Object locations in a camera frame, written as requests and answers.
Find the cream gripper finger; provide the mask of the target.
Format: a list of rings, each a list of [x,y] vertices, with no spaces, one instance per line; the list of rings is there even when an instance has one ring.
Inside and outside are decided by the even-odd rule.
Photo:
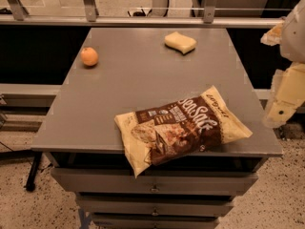
[[[267,46],[274,46],[281,43],[281,33],[282,33],[283,24],[279,23],[276,26],[272,27],[263,36],[260,38],[260,42]]]
[[[284,125],[305,102],[305,64],[293,62],[285,71],[276,70],[265,107],[266,127]]]

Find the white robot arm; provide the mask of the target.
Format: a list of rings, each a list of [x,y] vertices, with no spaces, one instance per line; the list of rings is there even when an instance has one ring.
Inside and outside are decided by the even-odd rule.
[[[281,23],[264,33],[260,42],[278,45],[281,56],[292,62],[285,71],[275,71],[265,107],[264,125],[278,128],[305,102],[305,0],[300,0]]]

